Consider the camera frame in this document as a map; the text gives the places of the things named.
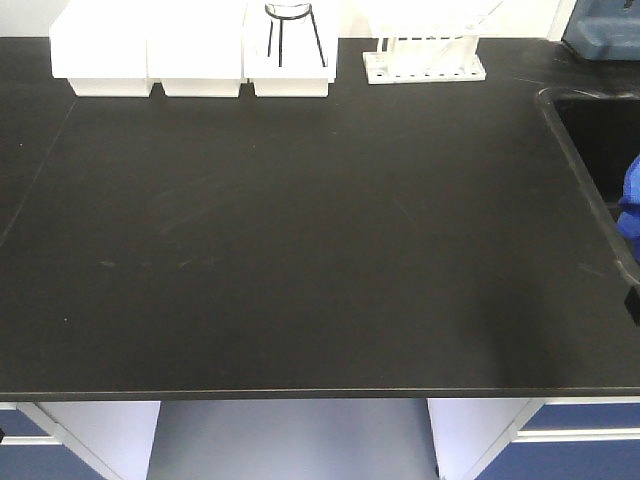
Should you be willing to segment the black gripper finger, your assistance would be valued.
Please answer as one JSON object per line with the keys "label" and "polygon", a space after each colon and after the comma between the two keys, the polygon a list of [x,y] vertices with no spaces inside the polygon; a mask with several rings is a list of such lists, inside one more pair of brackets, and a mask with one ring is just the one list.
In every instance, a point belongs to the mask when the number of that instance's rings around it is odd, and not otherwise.
{"label": "black gripper finger", "polygon": [[640,325],[640,289],[638,285],[631,286],[624,299],[624,305],[636,326]]}

